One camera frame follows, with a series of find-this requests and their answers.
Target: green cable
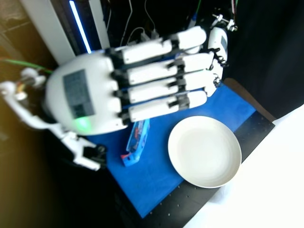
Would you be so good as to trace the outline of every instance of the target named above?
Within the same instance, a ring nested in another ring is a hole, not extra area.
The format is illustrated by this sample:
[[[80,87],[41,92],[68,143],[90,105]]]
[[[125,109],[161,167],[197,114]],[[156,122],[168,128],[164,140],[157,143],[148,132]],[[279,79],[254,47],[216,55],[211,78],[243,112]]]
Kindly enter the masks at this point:
[[[43,66],[39,66],[37,64],[33,64],[33,63],[29,63],[29,62],[24,62],[24,61],[19,61],[19,60],[13,60],[13,59],[4,59],[2,61],[8,62],[8,63],[11,63],[11,64],[15,64],[15,65],[24,66],[24,67],[32,67],[32,68],[35,68],[35,69],[39,68],[39,69],[43,70],[44,72],[46,72],[48,74],[52,74],[53,73],[52,70],[46,69]]]
[[[196,9],[196,14],[199,12],[199,9],[200,9],[200,2],[201,2],[201,0],[199,0],[198,7],[197,7],[197,9]]]

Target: brown floor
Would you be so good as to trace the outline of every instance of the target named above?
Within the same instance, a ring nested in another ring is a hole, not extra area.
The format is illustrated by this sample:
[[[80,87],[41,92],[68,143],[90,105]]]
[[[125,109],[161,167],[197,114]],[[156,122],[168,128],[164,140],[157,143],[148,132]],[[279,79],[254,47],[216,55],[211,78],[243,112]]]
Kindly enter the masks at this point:
[[[266,117],[269,121],[273,122],[276,118],[274,118],[262,105],[259,104],[258,101],[236,80],[233,78],[226,78],[224,80],[224,84],[227,85],[230,89],[236,92],[240,97],[250,103],[254,108],[260,112],[264,117]]]

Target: white floor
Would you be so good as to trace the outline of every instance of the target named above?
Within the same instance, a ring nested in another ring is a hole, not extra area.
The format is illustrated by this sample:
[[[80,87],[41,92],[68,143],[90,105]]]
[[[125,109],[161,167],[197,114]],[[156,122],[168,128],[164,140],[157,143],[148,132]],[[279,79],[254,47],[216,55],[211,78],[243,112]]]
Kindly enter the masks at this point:
[[[184,228],[304,228],[304,105],[274,124]]]

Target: blue package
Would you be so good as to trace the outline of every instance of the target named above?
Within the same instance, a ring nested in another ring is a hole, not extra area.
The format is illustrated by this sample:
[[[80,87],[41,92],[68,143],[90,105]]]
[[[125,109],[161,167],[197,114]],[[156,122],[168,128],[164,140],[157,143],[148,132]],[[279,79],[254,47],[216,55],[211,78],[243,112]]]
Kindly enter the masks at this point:
[[[137,163],[146,144],[150,120],[142,120],[134,123],[126,150],[128,154],[122,154],[121,158],[125,166]]]

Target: round plate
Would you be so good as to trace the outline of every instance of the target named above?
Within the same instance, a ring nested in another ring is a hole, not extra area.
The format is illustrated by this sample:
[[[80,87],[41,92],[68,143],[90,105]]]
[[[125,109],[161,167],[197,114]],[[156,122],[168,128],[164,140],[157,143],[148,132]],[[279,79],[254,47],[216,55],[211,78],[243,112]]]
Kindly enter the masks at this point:
[[[206,116],[180,121],[169,136],[168,151],[179,175],[202,188],[226,184],[242,162],[241,148],[233,132]]]

